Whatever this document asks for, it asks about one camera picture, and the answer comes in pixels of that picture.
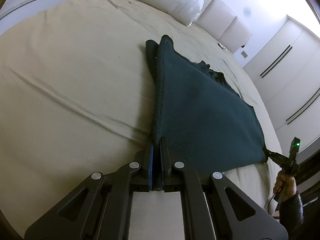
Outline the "right forearm dark sleeve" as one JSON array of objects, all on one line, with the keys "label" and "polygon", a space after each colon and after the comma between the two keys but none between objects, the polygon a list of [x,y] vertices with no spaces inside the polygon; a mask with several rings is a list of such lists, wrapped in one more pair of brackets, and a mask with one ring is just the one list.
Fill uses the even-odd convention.
[{"label": "right forearm dark sleeve", "polygon": [[286,229],[288,235],[298,230],[304,222],[303,203],[299,192],[280,204],[280,224]]}]

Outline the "person's right hand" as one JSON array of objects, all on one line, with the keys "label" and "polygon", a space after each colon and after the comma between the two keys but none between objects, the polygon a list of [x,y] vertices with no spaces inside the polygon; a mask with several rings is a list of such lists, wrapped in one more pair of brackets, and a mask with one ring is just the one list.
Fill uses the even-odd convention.
[{"label": "person's right hand", "polygon": [[293,176],[280,171],[276,177],[273,193],[279,196],[279,201],[284,202],[297,193],[296,180]]}]

